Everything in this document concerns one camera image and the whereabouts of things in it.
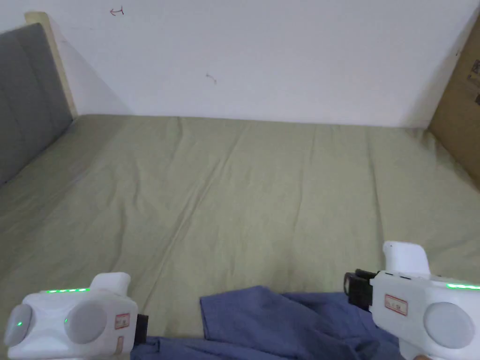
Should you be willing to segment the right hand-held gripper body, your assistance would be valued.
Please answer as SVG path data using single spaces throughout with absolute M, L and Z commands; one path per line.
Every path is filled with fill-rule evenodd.
M 430 272 L 420 245 L 387 241 L 386 268 L 344 275 L 350 304 L 398 338 L 406 360 L 477 360 L 480 357 L 480 286 Z

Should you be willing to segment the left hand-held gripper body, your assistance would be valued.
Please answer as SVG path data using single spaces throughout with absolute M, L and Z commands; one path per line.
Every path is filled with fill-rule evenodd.
M 131 277 L 97 274 L 88 287 L 27 295 L 13 308 L 4 344 L 10 360 L 112 360 L 147 340 L 147 315 L 128 297 Z

